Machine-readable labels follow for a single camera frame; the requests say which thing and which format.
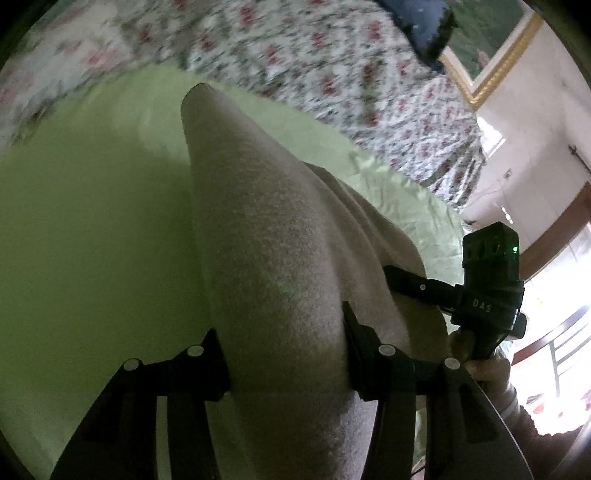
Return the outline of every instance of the floral blanket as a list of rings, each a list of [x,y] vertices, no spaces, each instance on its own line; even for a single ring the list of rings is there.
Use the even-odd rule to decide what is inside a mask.
[[[456,209],[485,162],[455,84],[372,0],[61,0],[0,73],[0,145],[71,90],[164,61],[312,113]]]

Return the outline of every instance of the pillow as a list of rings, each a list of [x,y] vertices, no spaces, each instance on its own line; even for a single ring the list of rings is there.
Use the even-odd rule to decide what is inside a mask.
[[[407,36],[418,58],[437,73],[443,73],[438,60],[457,26],[445,0],[378,0],[390,13],[394,24]]]

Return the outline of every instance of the black device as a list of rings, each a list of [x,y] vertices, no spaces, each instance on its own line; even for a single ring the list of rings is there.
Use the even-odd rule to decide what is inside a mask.
[[[501,222],[470,233],[463,240],[464,285],[428,280],[406,270],[384,267],[393,292],[438,305],[451,322],[476,333],[473,359],[490,358],[507,337],[523,338],[524,287],[519,279],[519,237]]]

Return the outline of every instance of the window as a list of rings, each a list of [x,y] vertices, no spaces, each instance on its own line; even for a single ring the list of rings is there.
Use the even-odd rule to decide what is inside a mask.
[[[478,126],[482,130],[482,137],[480,139],[482,151],[484,152],[485,157],[489,158],[503,143],[505,143],[505,139],[501,132],[495,130],[495,128],[481,116],[476,118],[476,122],[478,122]]]

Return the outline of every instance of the cable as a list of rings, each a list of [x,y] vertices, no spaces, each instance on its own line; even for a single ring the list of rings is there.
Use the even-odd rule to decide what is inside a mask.
[[[417,469],[416,469],[416,470],[415,470],[413,473],[411,473],[411,474],[410,474],[411,478],[412,478],[412,477],[414,477],[414,476],[415,476],[417,473],[419,473],[420,471],[422,471],[422,470],[425,470],[425,467],[426,467],[426,466],[427,466],[427,465],[425,464],[425,465],[423,465],[421,468],[417,468]]]

